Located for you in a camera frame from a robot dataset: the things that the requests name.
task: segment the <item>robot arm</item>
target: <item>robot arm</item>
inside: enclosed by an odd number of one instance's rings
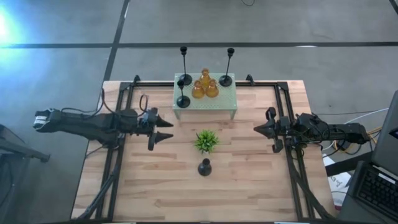
[[[290,122],[283,116],[275,121],[276,110],[269,108],[266,112],[268,122],[255,127],[254,130],[268,139],[273,139],[274,153],[283,149],[282,140],[278,136],[288,138],[290,146],[305,148],[307,144],[319,144],[322,141],[345,140],[351,143],[364,144],[370,140],[365,127],[358,123],[327,124],[314,114],[302,113],[297,115],[297,120]]]
[[[56,109],[37,111],[34,128],[41,133],[63,131],[77,134],[89,140],[97,140],[106,147],[117,147],[121,134],[145,134],[149,137],[148,149],[152,151],[154,144],[171,138],[172,134],[154,132],[154,128],[172,127],[157,114],[157,108],[147,110],[138,117],[135,110],[122,110],[118,113],[84,115],[67,113]]]

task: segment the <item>glass vase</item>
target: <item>glass vase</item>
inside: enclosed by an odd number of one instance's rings
[[[193,84],[192,96],[196,99],[200,99],[204,97],[204,95],[205,95],[205,90],[201,86],[200,81],[196,80],[195,83]]]
[[[209,87],[206,89],[206,95],[210,98],[218,96],[218,88],[216,85],[216,80],[211,79],[209,81]]]
[[[211,80],[209,73],[210,73],[210,71],[207,68],[204,68],[201,71],[200,82],[201,82],[201,86],[204,89],[206,89],[209,86],[209,82]]]

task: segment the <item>computer monitor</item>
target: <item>computer monitor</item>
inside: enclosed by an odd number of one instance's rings
[[[392,97],[372,161],[398,176],[398,90]]]

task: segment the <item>wooden tabletop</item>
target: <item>wooden tabletop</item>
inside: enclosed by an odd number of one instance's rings
[[[287,82],[294,113],[310,113],[303,81]],[[104,82],[110,108],[116,106],[119,84]],[[157,107],[160,116],[174,124],[157,130],[174,137],[155,145],[152,152],[147,149],[146,136],[126,137],[114,221],[296,221],[285,151],[272,153],[273,141],[253,131],[266,122],[266,109],[277,107],[274,89],[236,89],[238,110],[234,120],[229,119],[227,111],[183,111],[180,121],[172,110],[172,87],[134,89],[132,107],[138,109],[139,97],[149,95],[149,107]],[[202,155],[193,147],[195,133],[202,129],[216,131],[221,140],[210,155]],[[99,146],[90,142],[88,152]],[[106,150],[101,149],[85,161],[72,217],[79,216],[98,193],[105,158]],[[209,158],[213,167],[208,177],[197,171],[204,158]],[[333,214],[319,147],[307,147],[304,161],[312,192]],[[300,198],[306,214],[302,193]],[[108,202],[106,198],[104,215]]]

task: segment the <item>small white table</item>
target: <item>small white table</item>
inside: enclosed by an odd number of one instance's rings
[[[232,78],[232,84],[230,86],[224,87],[218,83],[218,79],[225,75],[224,73],[210,73],[210,78],[214,78],[216,80],[217,88],[218,88],[218,96],[214,98],[210,98],[208,96],[204,96],[201,99],[196,99],[192,97],[192,88],[195,80],[199,80],[201,73],[190,73],[192,77],[192,83],[184,86],[182,92],[184,96],[189,97],[191,100],[190,105],[187,108],[181,108],[177,106],[177,98],[181,96],[181,89],[178,87],[177,82],[179,81],[182,73],[176,73],[174,75],[174,101],[173,101],[173,111],[177,119],[180,119],[181,111],[186,110],[225,110],[229,111],[231,119],[234,119],[236,110],[238,109],[238,105],[236,103],[236,85],[235,85],[235,74],[229,73],[228,76]]]

